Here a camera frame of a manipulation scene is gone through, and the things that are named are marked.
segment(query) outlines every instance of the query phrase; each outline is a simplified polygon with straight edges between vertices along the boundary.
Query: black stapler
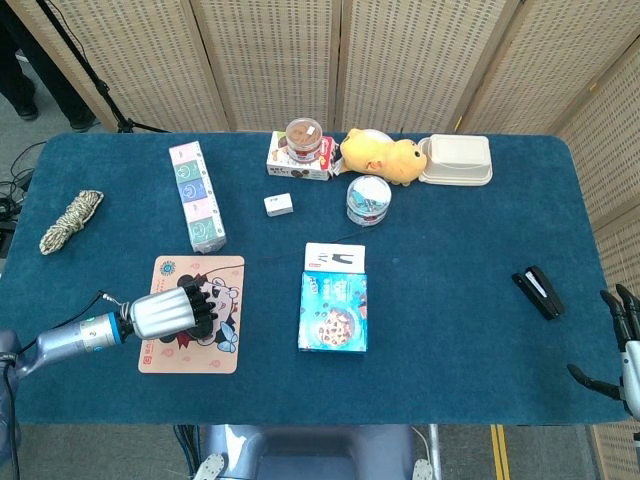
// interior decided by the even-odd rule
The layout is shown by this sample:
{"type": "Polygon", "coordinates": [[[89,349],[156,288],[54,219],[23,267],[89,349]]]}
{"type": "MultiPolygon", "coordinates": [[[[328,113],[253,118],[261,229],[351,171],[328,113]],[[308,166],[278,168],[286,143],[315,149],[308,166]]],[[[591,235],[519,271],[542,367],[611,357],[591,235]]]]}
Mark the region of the black stapler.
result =
{"type": "Polygon", "coordinates": [[[535,265],[521,273],[514,273],[511,278],[520,290],[547,320],[552,320],[564,313],[564,305],[546,275],[535,265]]]}

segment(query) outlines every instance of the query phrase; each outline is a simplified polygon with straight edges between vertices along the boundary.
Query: woven partition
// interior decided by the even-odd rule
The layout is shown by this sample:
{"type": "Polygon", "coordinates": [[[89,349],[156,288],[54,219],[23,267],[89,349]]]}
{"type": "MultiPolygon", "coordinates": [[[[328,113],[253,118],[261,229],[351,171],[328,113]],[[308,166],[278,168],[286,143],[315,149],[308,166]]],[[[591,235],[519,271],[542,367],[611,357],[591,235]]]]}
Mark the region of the woven partition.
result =
{"type": "MultiPolygon", "coordinates": [[[[596,241],[609,290],[613,291],[616,283],[622,283],[640,292],[640,218],[607,234],[596,235],[596,241]]],[[[611,348],[615,348],[613,331],[611,348]]],[[[616,378],[607,380],[615,382],[616,378]]],[[[634,420],[592,427],[602,480],[640,478],[633,445],[635,432],[640,432],[640,423],[634,420]]]]}
{"type": "Polygon", "coordinates": [[[450,129],[511,3],[345,0],[337,127],[450,129]]]}
{"type": "MultiPolygon", "coordinates": [[[[188,0],[55,3],[125,116],[172,131],[228,129],[188,0]]],[[[114,128],[108,107],[35,1],[9,4],[114,128]]]]}
{"type": "Polygon", "coordinates": [[[633,447],[633,434],[640,432],[640,423],[628,420],[592,428],[602,480],[637,480],[638,460],[633,447]]]}
{"type": "Polygon", "coordinates": [[[560,131],[573,152],[592,222],[640,204],[640,41],[560,131]]]}
{"type": "Polygon", "coordinates": [[[339,0],[192,0],[232,129],[333,127],[339,0]]]}
{"type": "Polygon", "coordinates": [[[462,131],[546,133],[640,33],[640,2],[529,0],[462,131]]]}

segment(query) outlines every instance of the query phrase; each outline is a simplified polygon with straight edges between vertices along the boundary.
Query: rope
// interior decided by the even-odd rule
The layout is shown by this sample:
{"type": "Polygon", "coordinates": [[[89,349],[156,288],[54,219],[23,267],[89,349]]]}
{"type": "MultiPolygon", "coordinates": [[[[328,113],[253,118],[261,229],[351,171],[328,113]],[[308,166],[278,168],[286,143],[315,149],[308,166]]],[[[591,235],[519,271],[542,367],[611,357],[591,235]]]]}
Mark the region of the rope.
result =
{"type": "Polygon", "coordinates": [[[81,190],[64,214],[56,220],[55,225],[49,227],[47,233],[40,240],[40,251],[43,255],[60,250],[71,235],[82,230],[93,216],[104,198],[97,190],[81,190]]]}

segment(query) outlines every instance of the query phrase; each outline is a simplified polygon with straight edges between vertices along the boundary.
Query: snack box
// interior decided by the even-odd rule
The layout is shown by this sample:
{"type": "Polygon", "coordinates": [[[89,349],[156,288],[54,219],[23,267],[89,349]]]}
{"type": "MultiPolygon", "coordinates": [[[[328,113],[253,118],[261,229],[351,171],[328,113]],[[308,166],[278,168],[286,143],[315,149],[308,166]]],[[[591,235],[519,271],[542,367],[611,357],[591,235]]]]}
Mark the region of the snack box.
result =
{"type": "Polygon", "coordinates": [[[338,144],[331,137],[322,137],[320,157],[310,163],[299,163],[289,156],[285,132],[273,132],[267,154],[267,173],[280,177],[329,180],[331,164],[335,159],[338,144]]]}
{"type": "Polygon", "coordinates": [[[367,351],[366,274],[302,274],[298,349],[367,351]]]}
{"type": "Polygon", "coordinates": [[[220,209],[199,142],[169,149],[189,241],[194,252],[220,250],[227,243],[220,209]]]}

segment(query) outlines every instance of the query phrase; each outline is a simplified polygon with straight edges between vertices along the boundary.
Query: black pants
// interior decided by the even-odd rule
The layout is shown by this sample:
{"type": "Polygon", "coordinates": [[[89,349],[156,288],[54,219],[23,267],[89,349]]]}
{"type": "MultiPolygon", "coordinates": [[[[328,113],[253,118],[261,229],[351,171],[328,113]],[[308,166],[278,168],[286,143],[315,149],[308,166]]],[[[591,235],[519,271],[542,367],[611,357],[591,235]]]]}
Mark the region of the black pants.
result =
{"type": "Polygon", "coordinates": [[[62,113],[71,123],[83,118],[89,109],[60,69],[49,58],[5,0],[0,0],[0,93],[12,105],[28,103],[28,81],[15,52],[17,46],[45,84],[62,113]]]}

